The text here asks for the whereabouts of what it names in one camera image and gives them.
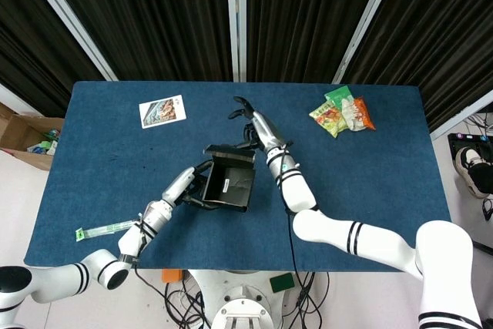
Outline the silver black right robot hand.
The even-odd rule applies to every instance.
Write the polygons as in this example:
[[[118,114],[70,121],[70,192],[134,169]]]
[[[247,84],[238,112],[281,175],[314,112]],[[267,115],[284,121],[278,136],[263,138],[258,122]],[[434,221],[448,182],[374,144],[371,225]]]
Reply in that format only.
[[[249,120],[243,128],[243,142],[237,144],[236,148],[260,149],[268,153],[274,148],[287,147],[287,141],[266,116],[256,111],[243,97],[234,96],[233,99],[242,107],[229,114],[228,119],[244,116]]]

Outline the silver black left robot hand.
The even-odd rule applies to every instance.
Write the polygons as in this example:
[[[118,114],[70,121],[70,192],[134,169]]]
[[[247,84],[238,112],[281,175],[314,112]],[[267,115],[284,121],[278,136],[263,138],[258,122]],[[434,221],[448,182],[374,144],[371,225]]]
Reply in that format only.
[[[190,166],[182,171],[171,184],[163,191],[162,200],[171,206],[187,203],[203,210],[216,210],[203,201],[206,190],[207,177],[203,175],[213,164],[211,159],[196,166]]]

